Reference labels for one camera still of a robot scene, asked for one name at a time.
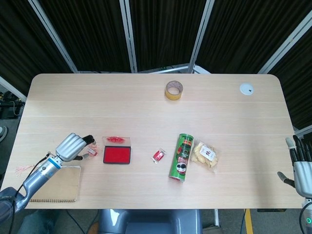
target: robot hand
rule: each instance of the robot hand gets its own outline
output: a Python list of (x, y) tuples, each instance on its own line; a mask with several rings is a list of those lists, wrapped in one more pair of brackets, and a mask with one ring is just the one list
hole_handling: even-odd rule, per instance
[(30, 174), (23, 182), (21, 187), (24, 187), (26, 195), (23, 196), (19, 190), (12, 187), (6, 188), (0, 192), (0, 224), (9, 217), (26, 207), (30, 198), (40, 189), (59, 169), (63, 162), (69, 162), (77, 159), (77, 155), (82, 149), (94, 143), (93, 136), (88, 135), (81, 138), (80, 136), (71, 133), (57, 148), (56, 155), (50, 152), (41, 161), (49, 157), (34, 173)]
[(305, 140), (294, 135), (293, 139), (296, 143), (294, 146), (290, 138), (286, 138), (286, 143), (291, 155), (294, 181), (288, 179), (283, 173), (278, 172), (280, 179), (294, 188), (297, 193), (305, 198), (312, 197), (312, 147)]

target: packing tape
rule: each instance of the packing tape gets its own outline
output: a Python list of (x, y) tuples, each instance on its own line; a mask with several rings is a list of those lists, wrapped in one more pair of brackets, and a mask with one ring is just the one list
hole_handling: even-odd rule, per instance
[[(170, 88), (177, 88), (179, 90), (179, 93), (178, 94), (170, 93), (169, 92)], [(166, 85), (165, 95), (170, 100), (178, 100), (180, 99), (182, 95), (182, 91), (183, 91), (183, 85), (179, 81), (173, 80), (173, 81), (168, 82), (168, 84)]]

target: chip can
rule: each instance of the chip can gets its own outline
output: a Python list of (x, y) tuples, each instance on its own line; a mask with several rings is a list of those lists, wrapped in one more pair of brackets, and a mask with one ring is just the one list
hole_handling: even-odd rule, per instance
[(182, 182), (185, 180), (193, 139), (194, 137), (191, 135), (180, 134), (169, 174), (170, 178), (177, 179)]

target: notebook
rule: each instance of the notebook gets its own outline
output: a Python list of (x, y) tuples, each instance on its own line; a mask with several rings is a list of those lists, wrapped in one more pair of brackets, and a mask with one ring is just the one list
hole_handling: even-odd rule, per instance
[(30, 199), (31, 202), (74, 202), (78, 194), (80, 167), (62, 167)]

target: snack bag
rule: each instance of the snack bag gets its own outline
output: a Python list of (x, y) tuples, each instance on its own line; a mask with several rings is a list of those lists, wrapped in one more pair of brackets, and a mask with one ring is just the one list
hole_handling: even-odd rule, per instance
[(197, 141), (194, 144), (194, 148), (191, 154), (191, 161), (200, 163), (215, 172), (215, 167), (218, 163), (218, 157), (216, 155), (215, 149), (212, 146), (207, 145), (202, 141)]

